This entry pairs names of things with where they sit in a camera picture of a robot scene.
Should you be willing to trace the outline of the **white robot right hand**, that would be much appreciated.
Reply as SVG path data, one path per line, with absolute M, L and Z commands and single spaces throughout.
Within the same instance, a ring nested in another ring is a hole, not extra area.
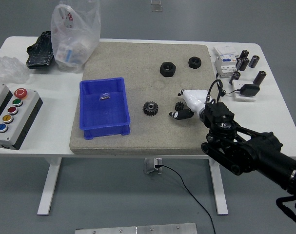
M 187 105 L 187 109 L 170 112 L 169 116 L 176 120 L 192 118 L 196 115 L 198 118 L 205 109 L 205 102 L 208 95 L 207 90 L 181 90 L 180 96 Z

